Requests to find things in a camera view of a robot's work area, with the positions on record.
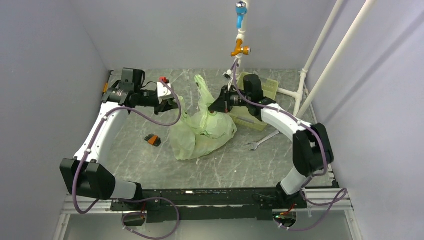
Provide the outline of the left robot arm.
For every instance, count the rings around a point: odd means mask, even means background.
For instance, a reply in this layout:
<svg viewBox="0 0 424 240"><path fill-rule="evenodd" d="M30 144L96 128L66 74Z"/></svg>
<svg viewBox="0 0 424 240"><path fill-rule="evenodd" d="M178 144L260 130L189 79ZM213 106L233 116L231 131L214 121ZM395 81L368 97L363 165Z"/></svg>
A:
<svg viewBox="0 0 424 240"><path fill-rule="evenodd" d="M59 169L74 198L124 199L131 210L143 205L141 184L118 180L105 164L116 135L136 107L151 107L155 115L179 107L166 77L156 81L154 90L146 89L145 79L143 70L123 68L121 79L103 94L98 117L85 142L72 158L62 160Z"/></svg>

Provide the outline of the light green plastic bag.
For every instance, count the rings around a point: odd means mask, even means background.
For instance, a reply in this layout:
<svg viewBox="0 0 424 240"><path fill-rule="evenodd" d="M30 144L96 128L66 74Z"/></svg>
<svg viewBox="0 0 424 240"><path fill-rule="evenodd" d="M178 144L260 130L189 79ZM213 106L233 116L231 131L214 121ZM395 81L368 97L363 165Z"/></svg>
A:
<svg viewBox="0 0 424 240"><path fill-rule="evenodd" d="M215 101L206 81L199 74L194 76L200 99L198 112L189 115L182 96L179 121L169 127L169 143L176 160L197 159L218 150L234 138L238 128L225 113L211 112L208 107Z"/></svg>

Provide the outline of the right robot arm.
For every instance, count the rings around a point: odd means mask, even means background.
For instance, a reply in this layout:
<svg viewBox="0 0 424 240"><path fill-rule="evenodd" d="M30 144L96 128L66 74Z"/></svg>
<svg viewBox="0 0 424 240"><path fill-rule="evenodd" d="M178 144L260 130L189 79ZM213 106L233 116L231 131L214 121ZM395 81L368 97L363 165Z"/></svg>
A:
<svg viewBox="0 0 424 240"><path fill-rule="evenodd" d="M243 77L243 90L234 83L224 86L219 97L209 106L209 111L229 113L234 107L245 107L249 114L267 123L292 142L293 168L278 184L276 203L287 208L295 201L295 194L310 179L326 173L334 161L334 153L326 127L321 123L303 121L266 97L262 81L256 74Z"/></svg>

